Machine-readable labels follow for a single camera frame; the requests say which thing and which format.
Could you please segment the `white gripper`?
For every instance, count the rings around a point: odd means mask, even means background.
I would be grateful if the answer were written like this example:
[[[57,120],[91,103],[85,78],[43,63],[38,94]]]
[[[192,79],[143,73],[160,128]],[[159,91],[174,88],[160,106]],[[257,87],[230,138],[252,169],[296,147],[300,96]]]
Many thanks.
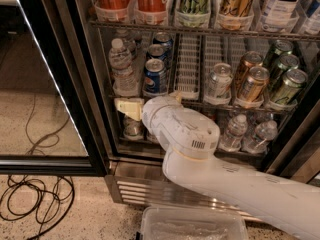
[[[119,112],[135,121],[142,119],[148,131],[159,141],[163,139],[178,141],[185,133],[185,120],[182,116],[185,107],[181,102],[180,91],[174,91],[169,96],[152,98],[145,105],[141,98],[114,99],[115,107]]]

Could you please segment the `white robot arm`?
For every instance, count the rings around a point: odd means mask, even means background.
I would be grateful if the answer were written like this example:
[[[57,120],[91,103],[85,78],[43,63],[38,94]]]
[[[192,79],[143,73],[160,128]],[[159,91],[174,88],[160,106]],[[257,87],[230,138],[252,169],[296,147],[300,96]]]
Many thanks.
[[[226,202],[300,240],[320,240],[320,189],[223,161],[220,129],[172,96],[117,98],[116,109],[141,121],[166,151],[162,171],[173,183]]]

